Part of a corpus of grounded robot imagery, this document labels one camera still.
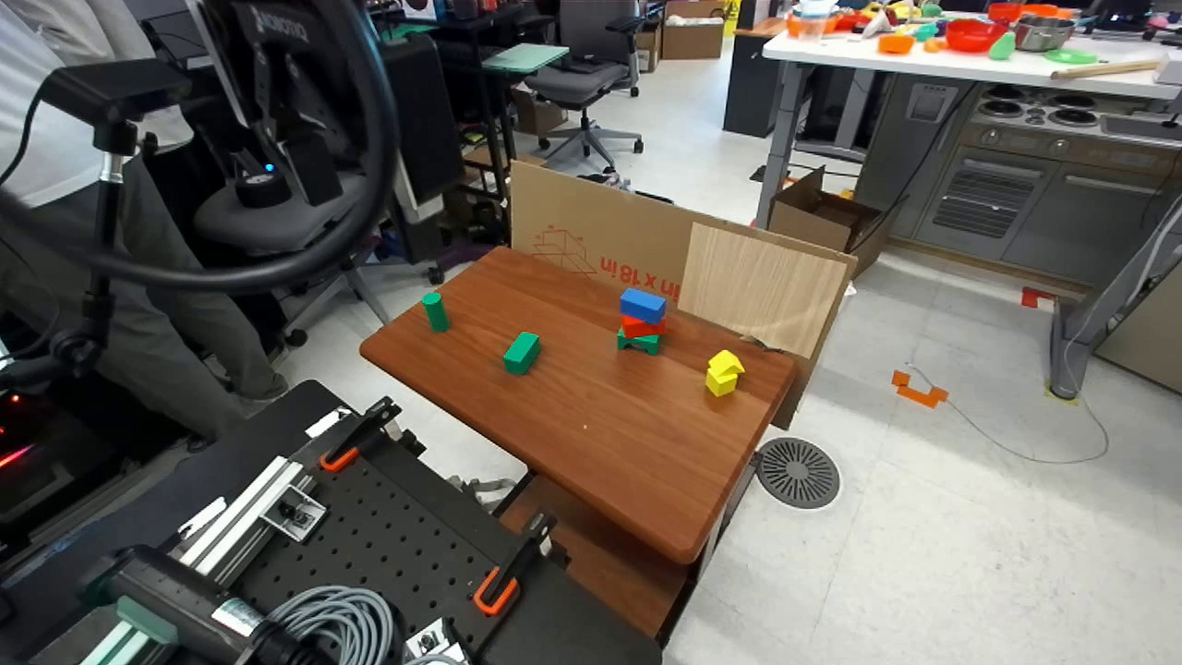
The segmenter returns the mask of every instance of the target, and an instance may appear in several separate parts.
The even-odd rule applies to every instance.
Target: floor drain
[[[769,438],[754,458],[754,477],[786,507],[829,507],[839,488],[839,464],[807,438]]]

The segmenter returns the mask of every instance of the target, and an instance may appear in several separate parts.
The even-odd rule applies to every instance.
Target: wooden table
[[[450,333],[414,306],[364,354],[660,559],[694,564],[797,360],[688,312],[669,312],[660,354],[617,352],[617,299],[502,246],[442,286]],[[502,352],[524,327],[542,334],[542,354],[510,378]],[[747,360],[733,397],[702,386],[720,346]]]

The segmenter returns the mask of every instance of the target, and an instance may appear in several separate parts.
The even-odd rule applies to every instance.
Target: blue block
[[[657,323],[665,317],[665,299],[644,286],[625,286],[622,296],[625,317],[639,317],[648,323]]]

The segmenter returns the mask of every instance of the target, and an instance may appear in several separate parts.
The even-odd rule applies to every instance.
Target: toy block
[[[660,354],[660,334],[637,334],[633,346],[644,354]]]
[[[747,373],[747,365],[740,360],[740,354],[733,354],[733,352],[716,352],[716,354],[710,354],[710,373]]]
[[[726,397],[740,386],[740,373],[705,373],[705,392]]]
[[[520,333],[520,334],[508,346],[502,365],[508,365],[513,378],[524,378],[524,373],[540,360],[540,352],[542,352],[540,333]]]
[[[429,323],[433,323],[438,333],[447,333],[447,327],[450,327],[441,293],[425,293],[419,302],[423,302],[423,309],[429,312]]]
[[[625,317],[639,317],[648,323],[657,323],[665,317],[665,299],[644,286],[625,286],[622,296]]]
[[[639,320],[639,317],[625,317],[625,334],[660,334],[665,333],[665,323],[648,323],[648,320]]]

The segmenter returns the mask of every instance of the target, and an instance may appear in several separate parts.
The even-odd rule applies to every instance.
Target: red block
[[[637,339],[637,334],[660,334],[665,333],[665,323],[648,323],[648,320],[639,320],[639,317],[625,317],[625,334],[628,339]]]

